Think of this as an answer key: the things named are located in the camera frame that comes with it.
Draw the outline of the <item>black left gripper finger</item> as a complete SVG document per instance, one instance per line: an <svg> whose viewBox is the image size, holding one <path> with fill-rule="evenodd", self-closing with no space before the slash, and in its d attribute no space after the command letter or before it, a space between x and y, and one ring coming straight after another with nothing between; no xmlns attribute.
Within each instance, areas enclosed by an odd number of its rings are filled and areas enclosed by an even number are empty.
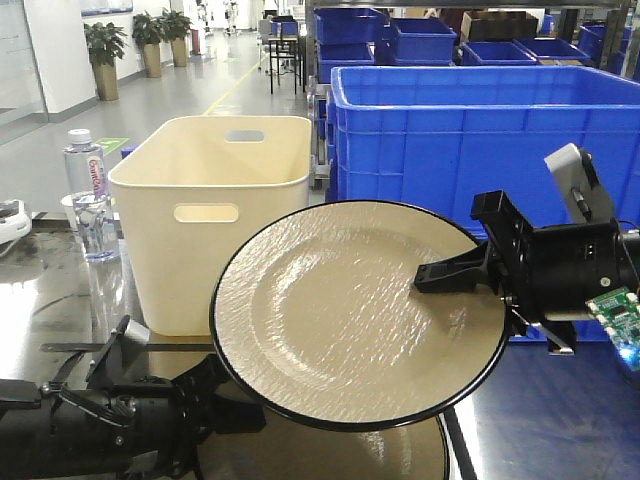
<svg viewBox="0 0 640 480"><path fill-rule="evenodd" d="M262 431L266 417L261 405L213 394L204 403L202 440L212 434L252 434Z"/></svg>

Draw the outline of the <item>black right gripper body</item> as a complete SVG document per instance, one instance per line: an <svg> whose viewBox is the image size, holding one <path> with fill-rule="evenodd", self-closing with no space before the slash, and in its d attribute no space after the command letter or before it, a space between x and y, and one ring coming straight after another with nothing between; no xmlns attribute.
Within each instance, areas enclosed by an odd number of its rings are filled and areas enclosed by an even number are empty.
<svg viewBox="0 0 640 480"><path fill-rule="evenodd" d="M532 226L502 190L476 194L471 218L482 224L495 252L511 333L525 336L530 320L535 319L525 262Z"/></svg>

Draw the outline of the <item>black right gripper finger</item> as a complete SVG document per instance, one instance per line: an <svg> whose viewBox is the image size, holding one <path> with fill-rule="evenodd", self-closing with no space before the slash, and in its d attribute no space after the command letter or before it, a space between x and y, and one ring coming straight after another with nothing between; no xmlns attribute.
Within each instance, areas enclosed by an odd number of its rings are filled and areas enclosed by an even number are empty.
<svg viewBox="0 0 640 480"><path fill-rule="evenodd" d="M484 285L494 294L499 291L498 256L489 241L457 256L420 265L413 285L421 293L472 292Z"/></svg>

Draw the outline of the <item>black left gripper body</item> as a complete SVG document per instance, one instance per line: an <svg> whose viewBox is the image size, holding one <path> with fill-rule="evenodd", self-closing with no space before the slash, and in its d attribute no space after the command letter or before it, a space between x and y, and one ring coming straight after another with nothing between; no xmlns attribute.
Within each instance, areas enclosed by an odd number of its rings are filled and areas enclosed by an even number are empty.
<svg viewBox="0 0 640 480"><path fill-rule="evenodd" d="M146 375L117 388L134 411L124 475L200 475L198 445L213 432L217 388L230 379L215 354L170 380Z"/></svg>

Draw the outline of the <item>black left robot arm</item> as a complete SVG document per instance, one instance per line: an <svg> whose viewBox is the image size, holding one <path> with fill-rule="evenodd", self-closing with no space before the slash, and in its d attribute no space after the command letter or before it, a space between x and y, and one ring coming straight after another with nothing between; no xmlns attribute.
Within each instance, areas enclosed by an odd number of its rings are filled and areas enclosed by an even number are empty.
<svg viewBox="0 0 640 480"><path fill-rule="evenodd" d="M202 478L198 448L212 434L266 426L262 407L218 394L229 379L213 354L174 379L145 376L85 390L4 379L1 476Z"/></svg>

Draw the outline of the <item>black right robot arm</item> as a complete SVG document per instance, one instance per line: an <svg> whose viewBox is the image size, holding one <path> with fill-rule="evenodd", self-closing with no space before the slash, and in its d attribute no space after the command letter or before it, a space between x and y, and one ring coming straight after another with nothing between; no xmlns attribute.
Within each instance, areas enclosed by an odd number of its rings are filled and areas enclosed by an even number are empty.
<svg viewBox="0 0 640 480"><path fill-rule="evenodd" d="M579 201L579 223L534 228L504 191L475 196L471 217L488 238L475 248L418 267L422 293L472 292L488 286L505 304L507 331L534 327L553 353L576 349L575 322L587 318L587 301L611 290L639 288L639 236Z"/></svg>

